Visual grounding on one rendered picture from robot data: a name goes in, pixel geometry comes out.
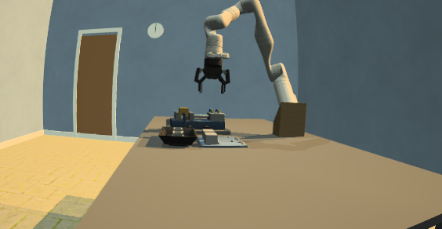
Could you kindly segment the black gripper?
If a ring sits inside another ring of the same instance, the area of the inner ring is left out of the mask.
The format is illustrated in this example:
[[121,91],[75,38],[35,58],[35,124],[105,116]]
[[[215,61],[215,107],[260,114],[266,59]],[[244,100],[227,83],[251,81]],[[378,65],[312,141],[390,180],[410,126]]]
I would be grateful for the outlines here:
[[[198,80],[199,73],[205,73],[205,76]],[[226,75],[226,81],[223,80],[221,74],[224,73]],[[205,58],[204,69],[197,68],[194,81],[198,83],[198,91],[202,93],[202,82],[206,79],[219,79],[222,83],[221,85],[221,94],[225,92],[226,84],[230,83],[230,72],[229,70],[222,69],[222,59],[209,59]]]

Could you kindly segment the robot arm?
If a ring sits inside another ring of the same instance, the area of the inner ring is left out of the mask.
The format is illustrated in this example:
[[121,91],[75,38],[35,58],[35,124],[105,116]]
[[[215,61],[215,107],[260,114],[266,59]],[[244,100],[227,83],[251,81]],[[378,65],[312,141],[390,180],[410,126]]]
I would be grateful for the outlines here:
[[[235,7],[236,6],[236,7]],[[216,30],[223,29],[230,22],[236,20],[239,15],[253,13],[256,18],[255,40],[263,56],[266,72],[271,82],[274,82],[274,89],[277,95],[279,107],[281,102],[298,103],[292,92],[292,87],[286,75],[283,64],[270,66],[270,56],[274,46],[274,41],[267,27],[263,10],[259,0],[240,0],[233,7],[223,10],[219,15],[208,16],[204,22],[206,34],[205,58],[228,59],[229,54],[223,53],[223,37],[216,34]],[[213,34],[215,33],[215,34]],[[275,80],[276,79],[276,80]]]

